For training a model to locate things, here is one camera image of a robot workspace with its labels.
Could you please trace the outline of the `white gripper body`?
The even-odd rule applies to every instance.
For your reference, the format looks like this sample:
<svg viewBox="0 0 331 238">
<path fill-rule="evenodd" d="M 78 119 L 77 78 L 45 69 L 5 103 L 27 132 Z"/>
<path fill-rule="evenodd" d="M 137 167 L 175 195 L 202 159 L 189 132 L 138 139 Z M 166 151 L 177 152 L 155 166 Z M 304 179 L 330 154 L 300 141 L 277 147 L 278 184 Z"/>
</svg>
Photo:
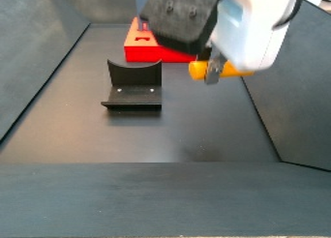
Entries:
<svg viewBox="0 0 331 238">
<path fill-rule="evenodd" d="M 213 45 L 242 72 L 268 69 L 304 0 L 221 0 Z"/>
</svg>

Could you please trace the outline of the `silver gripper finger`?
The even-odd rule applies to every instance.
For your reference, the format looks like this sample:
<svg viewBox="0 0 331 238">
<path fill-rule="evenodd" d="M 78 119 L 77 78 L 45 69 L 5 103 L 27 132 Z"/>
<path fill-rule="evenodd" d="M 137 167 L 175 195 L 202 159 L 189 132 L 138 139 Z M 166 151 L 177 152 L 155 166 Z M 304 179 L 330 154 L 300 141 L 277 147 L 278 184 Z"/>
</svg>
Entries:
<svg viewBox="0 0 331 238">
<path fill-rule="evenodd" d="M 205 76 L 205 82 L 207 84 L 217 84 L 219 82 L 226 62 L 227 58 L 221 52 L 211 53 L 211 57 L 207 63 L 207 73 Z"/>
</svg>

